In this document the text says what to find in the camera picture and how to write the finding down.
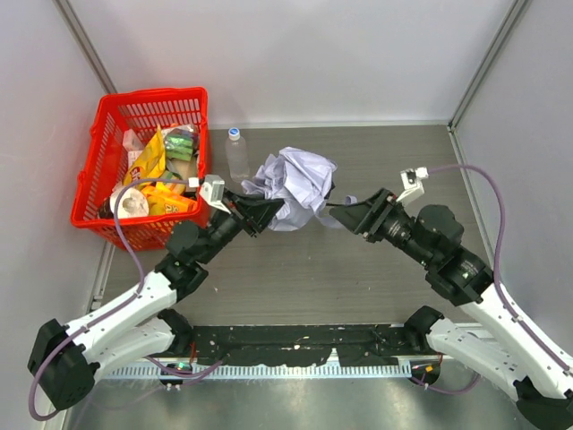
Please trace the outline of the lavender folding umbrella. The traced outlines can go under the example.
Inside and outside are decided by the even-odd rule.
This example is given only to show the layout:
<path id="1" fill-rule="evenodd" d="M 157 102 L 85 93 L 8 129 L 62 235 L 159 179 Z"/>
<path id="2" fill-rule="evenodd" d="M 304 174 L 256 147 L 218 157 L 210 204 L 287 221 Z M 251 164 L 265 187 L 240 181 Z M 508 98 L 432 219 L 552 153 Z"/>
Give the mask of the lavender folding umbrella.
<path id="1" fill-rule="evenodd" d="M 285 147 L 277 156 L 269 155 L 254 177 L 245 179 L 241 187 L 245 194 L 284 201 L 268 225 L 272 231 L 296 231 L 311 219 L 327 228 L 342 228 L 339 221 L 322 213 L 334 189 L 337 169 L 334 161 L 319 154 Z"/>

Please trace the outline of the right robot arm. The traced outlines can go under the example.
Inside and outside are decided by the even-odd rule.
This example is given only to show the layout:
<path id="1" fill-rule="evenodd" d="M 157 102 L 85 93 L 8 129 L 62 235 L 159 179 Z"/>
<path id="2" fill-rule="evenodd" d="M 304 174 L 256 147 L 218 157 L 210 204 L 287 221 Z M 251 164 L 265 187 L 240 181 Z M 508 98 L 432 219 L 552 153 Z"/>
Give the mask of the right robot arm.
<path id="1" fill-rule="evenodd" d="M 455 358 L 516 402 L 522 416 L 539 429 L 572 427 L 572 357 L 547 336 L 541 348 L 523 328 L 521 314 L 492 269 L 461 244 L 463 226 L 444 205 L 426 205 L 407 214 L 396 196 L 380 189 L 369 199 L 332 207 L 330 215 L 369 243 L 386 241 L 426 271 L 439 296 L 479 322 L 495 339 L 479 339 L 429 306 L 418 309 L 407 325 L 431 349 Z"/>

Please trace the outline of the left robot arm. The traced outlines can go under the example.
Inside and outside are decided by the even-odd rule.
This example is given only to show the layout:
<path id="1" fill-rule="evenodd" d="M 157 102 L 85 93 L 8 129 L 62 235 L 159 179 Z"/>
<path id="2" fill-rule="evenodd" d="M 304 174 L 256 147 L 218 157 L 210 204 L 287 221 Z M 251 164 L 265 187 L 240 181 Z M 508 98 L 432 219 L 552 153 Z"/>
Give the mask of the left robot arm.
<path id="1" fill-rule="evenodd" d="M 121 296 L 83 317 L 61 324 L 52 319 L 38 330 L 28 369 L 33 376 L 29 412 L 42 390 L 56 412 L 84 399 L 116 369 L 146 356 L 182 355 L 192 343 L 192 327 L 174 310 L 208 277 L 210 262 L 238 234 L 260 234 L 283 207 L 282 199 L 223 193 L 204 228 L 191 220 L 177 223 L 166 243 L 167 255 L 153 271 Z"/>

